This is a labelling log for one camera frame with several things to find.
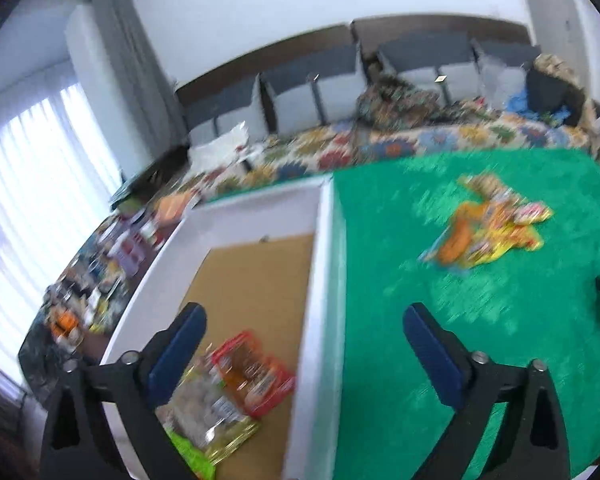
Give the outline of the grey cushion far right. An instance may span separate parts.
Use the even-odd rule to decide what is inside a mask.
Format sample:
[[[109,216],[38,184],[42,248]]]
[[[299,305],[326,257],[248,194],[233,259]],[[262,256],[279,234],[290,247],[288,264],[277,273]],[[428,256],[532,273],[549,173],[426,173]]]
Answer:
[[[509,98],[521,92],[527,72],[541,54],[538,46],[494,40],[471,40],[483,96],[488,107],[504,110]]]

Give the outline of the white storage box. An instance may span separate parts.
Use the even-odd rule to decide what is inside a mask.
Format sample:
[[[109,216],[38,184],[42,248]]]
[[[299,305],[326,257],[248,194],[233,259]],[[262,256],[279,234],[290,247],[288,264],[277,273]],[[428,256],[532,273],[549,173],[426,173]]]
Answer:
[[[196,207],[148,266],[102,359],[143,348],[192,301],[207,312],[205,346],[251,330],[296,385],[216,474],[328,479],[337,453],[346,264],[346,224],[331,177]]]

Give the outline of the dark floral fabric bundle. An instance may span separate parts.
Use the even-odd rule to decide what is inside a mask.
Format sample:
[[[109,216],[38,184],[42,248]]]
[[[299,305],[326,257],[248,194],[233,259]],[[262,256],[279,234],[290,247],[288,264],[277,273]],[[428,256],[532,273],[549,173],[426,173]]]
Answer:
[[[356,100],[356,119],[383,132],[431,125],[474,124],[484,119],[471,103],[443,104],[440,96],[397,76],[381,76]]]

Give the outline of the black bag with clothes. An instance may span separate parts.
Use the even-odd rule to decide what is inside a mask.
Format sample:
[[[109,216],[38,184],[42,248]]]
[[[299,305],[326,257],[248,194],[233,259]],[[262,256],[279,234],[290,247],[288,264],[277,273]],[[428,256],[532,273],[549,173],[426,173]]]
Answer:
[[[567,112],[562,123],[578,130],[600,164],[600,101],[593,99],[574,70],[557,55],[541,53],[527,68],[527,103],[541,116]]]

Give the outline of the yellow chicken feet packet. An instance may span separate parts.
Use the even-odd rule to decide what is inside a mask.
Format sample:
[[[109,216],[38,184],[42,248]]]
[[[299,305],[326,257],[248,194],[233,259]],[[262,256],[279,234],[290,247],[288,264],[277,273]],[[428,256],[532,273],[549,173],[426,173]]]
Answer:
[[[490,200],[482,203],[486,203],[482,226],[460,260],[461,268],[491,263],[512,249],[535,252],[543,247],[543,239],[534,226],[554,216],[549,206],[542,202],[512,204]]]

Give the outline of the green snack packet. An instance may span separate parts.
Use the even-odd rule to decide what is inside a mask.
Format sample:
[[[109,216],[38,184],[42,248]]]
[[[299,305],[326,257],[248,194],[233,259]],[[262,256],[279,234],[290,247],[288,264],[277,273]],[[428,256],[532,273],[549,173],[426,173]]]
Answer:
[[[197,479],[215,479],[215,466],[201,450],[195,448],[186,437],[180,436],[172,429],[166,429],[166,435]]]

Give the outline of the white plastic bag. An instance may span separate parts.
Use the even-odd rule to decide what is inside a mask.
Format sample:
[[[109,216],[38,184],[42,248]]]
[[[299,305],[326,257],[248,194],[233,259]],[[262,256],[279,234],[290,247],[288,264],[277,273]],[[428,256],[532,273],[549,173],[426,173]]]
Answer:
[[[218,138],[190,148],[187,153],[188,172],[194,177],[211,174],[215,170],[238,164],[252,155],[261,153],[262,148],[264,142],[252,140],[246,124],[241,122]]]

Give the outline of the gold clear snack bag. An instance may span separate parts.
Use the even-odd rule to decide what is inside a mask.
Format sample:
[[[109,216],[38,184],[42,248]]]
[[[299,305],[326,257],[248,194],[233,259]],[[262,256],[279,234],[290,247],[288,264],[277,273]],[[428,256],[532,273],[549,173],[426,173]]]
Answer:
[[[206,358],[194,359],[163,413],[163,427],[200,451],[213,466],[235,453],[259,429],[225,391]]]

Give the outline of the red snack packet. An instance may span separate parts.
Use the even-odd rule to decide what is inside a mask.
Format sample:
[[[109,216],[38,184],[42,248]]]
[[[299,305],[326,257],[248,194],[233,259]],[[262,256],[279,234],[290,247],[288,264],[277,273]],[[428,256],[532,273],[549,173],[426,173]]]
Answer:
[[[224,341],[210,359],[230,396],[253,418],[262,418],[294,391],[296,376],[263,351],[252,330]]]

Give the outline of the brown sofa backrest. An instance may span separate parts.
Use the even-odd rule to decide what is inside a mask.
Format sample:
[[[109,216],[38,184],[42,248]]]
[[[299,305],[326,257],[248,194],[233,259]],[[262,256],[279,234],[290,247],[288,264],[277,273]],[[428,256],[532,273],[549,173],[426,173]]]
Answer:
[[[230,60],[183,84],[175,95],[183,106],[208,98],[224,88],[265,70],[328,49],[360,44],[370,56],[383,42],[411,32],[464,32],[471,39],[532,44],[528,26],[499,18],[455,14],[394,14],[356,18],[310,30]]]

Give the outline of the grey cushion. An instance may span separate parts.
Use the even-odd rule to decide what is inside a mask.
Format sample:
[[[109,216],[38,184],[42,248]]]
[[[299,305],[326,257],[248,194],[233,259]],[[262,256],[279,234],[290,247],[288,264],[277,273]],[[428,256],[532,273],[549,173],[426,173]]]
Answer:
[[[386,72],[437,93],[442,104],[480,96],[475,55],[464,32],[414,32],[384,42],[377,54]]]
[[[483,96],[488,107],[504,110],[509,98],[521,92],[527,72],[541,54],[538,46],[494,40],[471,40]]]
[[[190,146],[207,144],[242,122],[247,128],[249,144],[264,141],[268,136],[259,75],[189,104],[184,112]]]
[[[276,66],[262,74],[275,113],[275,133],[284,139],[356,114],[367,88],[360,47],[345,44]]]

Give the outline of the grey curtain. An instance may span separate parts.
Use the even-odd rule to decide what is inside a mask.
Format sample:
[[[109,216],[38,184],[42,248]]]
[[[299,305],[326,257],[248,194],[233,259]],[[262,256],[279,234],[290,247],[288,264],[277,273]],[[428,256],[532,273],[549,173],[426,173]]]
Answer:
[[[181,144],[181,105],[151,47],[132,0],[92,0],[114,78],[143,144],[158,157]]]

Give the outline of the orange nut snack packet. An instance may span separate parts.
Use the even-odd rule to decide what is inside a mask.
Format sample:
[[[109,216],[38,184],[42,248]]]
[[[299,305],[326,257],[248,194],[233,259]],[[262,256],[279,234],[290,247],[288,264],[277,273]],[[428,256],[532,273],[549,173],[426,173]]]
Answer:
[[[449,218],[443,233],[418,260],[438,266],[459,266],[482,226],[485,213],[486,203],[461,203]]]

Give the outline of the yellow peanut snack bag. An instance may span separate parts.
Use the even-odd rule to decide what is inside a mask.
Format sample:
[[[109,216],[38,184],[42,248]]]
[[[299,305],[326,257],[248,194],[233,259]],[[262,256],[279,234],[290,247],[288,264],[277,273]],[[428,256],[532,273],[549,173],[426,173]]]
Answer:
[[[463,174],[458,178],[458,183],[484,200],[496,200],[497,202],[514,202],[518,200],[517,193],[493,172]]]

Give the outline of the blue cloth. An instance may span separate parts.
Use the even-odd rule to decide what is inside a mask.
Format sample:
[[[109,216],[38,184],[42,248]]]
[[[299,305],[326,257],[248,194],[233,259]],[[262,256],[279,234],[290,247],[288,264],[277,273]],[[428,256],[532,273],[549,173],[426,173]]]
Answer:
[[[526,90],[521,90],[521,92],[511,96],[506,103],[505,110],[507,113],[516,114],[530,120],[535,120],[536,122],[544,122],[544,124],[550,126],[564,124],[571,115],[570,110],[565,106],[556,110],[556,112],[535,112],[529,106],[528,92]]]

